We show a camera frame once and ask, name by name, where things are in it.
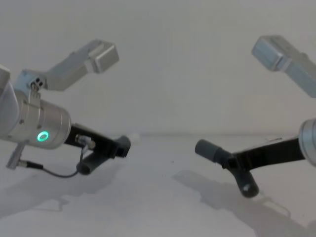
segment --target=green led ring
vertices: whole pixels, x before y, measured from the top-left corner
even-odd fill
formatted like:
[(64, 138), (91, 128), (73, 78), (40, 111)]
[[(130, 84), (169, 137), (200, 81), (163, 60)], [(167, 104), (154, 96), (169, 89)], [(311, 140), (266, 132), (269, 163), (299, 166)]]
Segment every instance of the green led ring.
[(49, 133), (47, 131), (40, 132), (38, 134), (38, 141), (44, 142), (49, 138)]

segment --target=white backdrop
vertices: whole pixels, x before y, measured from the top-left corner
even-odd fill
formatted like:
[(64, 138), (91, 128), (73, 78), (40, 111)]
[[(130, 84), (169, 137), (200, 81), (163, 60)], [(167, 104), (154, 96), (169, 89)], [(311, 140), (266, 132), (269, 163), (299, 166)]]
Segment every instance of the white backdrop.
[(296, 133), (316, 101), (252, 56), (282, 34), (316, 60), (314, 0), (2, 0), (0, 64), (46, 70), (93, 38), (120, 62), (43, 97), (107, 133)]

